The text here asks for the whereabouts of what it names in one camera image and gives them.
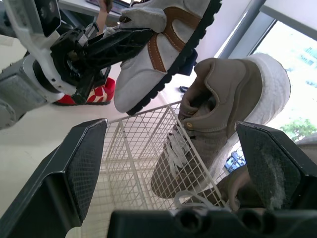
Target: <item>window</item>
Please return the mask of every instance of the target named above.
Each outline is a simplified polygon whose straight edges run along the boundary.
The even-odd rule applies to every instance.
[[[278,60],[292,85],[288,104],[268,126],[284,130],[295,141],[317,132],[317,42],[276,22],[254,51],[258,52]]]

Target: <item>shoe sole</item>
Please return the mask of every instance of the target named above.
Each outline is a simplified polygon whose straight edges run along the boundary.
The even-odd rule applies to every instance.
[[[127,112],[129,116],[133,116],[140,110],[142,110],[143,107],[145,107],[147,104],[150,103],[151,99],[154,99],[160,91],[162,91],[165,88],[165,84],[169,83],[172,80],[172,76],[177,74],[180,70],[180,68],[184,65],[186,62],[187,57],[190,57],[193,49],[198,45],[199,41],[204,37],[205,35],[205,29],[210,26],[214,18],[213,16],[219,12],[221,7],[221,0],[211,0],[207,10],[201,19],[198,27],[194,31],[191,38],[186,43],[184,49],[182,52],[178,55],[170,69],[167,71],[167,75],[165,75],[161,81],[131,110]]]
[[[245,60],[250,60],[258,66],[264,87],[257,105],[244,121],[265,125],[273,120],[288,102],[291,92],[290,81],[286,71],[281,70],[282,65],[269,55],[255,54],[245,58]],[[209,168],[209,172],[214,179],[218,178],[228,158],[228,153],[238,142],[239,137],[235,132],[214,159],[215,163]],[[200,184],[201,187],[207,185],[206,181]]]
[[[95,105],[95,106],[105,106],[105,105],[109,105],[111,103],[111,101],[108,102],[104,102],[104,103],[85,103],[84,105]],[[62,106],[62,107],[73,107],[73,106],[79,106],[78,104],[65,104],[65,103],[58,103],[55,102],[53,103],[57,106]]]

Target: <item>red and white sneaker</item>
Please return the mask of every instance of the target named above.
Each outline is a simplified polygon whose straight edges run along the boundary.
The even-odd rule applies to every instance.
[[[105,85],[91,91],[86,105],[108,105],[114,97],[115,81],[108,78]],[[65,95],[54,104],[59,106],[77,106],[71,96]]]

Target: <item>shoe lace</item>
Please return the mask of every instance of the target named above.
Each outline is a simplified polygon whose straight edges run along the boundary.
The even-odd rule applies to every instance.
[[[195,197],[201,203],[198,202],[191,202],[191,203],[186,203],[183,204],[180,202],[180,199],[182,197]],[[175,197],[174,197],[174,205],[177,209],[186,209],[186,208],[205,208],[210,211],[231,211],[228,207],[217,207],[213,205],[211,202],[209,202],[207,199],[195,194],[194,192],[191,191],[180,191],[178,192]]]
[[[164,155],[168,159],[171,174],[175,178],[182,168],[188,164],[186,154],[190,151],[187,139],[178,130],[167,136]]]

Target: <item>screw hole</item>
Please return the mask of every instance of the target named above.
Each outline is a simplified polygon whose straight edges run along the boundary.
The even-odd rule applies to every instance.
[[[183,211],[179,214],[179,222],[181,227],[191,233],[198,232],[202,227],[202,221],[198,214],[193,211]]]
[[[261,231],[261,221],[254,212],[246,211],[243,214],[242,222],[251,231],[254,231],[254,232]]]

